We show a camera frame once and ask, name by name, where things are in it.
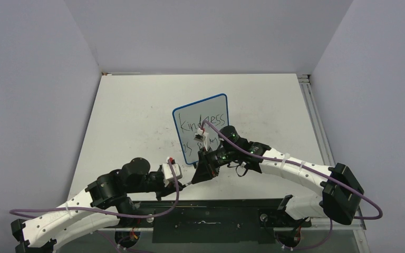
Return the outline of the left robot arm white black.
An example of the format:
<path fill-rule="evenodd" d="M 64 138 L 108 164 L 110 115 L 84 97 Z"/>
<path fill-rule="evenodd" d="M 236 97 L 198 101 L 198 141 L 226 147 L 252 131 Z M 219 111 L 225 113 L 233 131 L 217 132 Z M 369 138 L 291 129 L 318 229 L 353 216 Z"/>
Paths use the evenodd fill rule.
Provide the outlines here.
<path fill-rule="evenodd" d="M 31 217 L 33 210 L 14 209 L 10 213 L 21 218 L 11 223 L 12 235 L 17 240 L 16 252 L 54 252 L 67 243 L 106 227 L 130 227 L 136 220 L 154 218 L 170 213 L 176 207 L 157 214 L 138 214 L 130 193 L 155 192 L 157 199 L 183 185 L 181 167 L 171 157 L 150 171 L 144 158 L 134 158 L 121 169 L 99 176 L 76 196 L 54 209 L 39 210 L 40 216 Z"/>

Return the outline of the blue framed whiteboard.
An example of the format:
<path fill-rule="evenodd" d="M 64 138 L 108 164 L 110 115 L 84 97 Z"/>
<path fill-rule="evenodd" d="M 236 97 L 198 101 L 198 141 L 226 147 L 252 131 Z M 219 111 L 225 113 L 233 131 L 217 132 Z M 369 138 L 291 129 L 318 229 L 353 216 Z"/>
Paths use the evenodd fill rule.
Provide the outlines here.
<path fill-rule="evenodd" d="M 198 151 L 204 144 L 194 139 L 197 129 L 204 120 L 217 129 L 229 125 L 228 100 L 224 93 L 217 94 L 172 111 L 173 121 L 181 144 L 184 161 L 192 165 L 198 161 Z"/>

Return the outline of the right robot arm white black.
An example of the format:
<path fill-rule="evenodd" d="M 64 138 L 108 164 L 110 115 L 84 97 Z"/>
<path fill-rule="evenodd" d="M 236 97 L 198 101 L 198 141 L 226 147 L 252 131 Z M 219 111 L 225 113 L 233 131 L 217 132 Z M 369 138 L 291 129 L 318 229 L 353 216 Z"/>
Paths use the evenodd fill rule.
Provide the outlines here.
<path fill-rule="evenodd" d="M 277 176 L 303 186 L 313 193 L 297 197 L 289 194 L 277 211 L 278 221 L 290 226 L 307 217 L 328 217 L 342 225 L 350 225 L 364 193 L 351 169 L 337 163 L 333 167 L 307 163 L 283 154 L 270 146 L 240 137 L 234 126 L 220 131 L 217 149 L 201 148 L 191 184 L 209 181 L 219 175 L 220 167 L 236 163 L 245 172 Z"/>

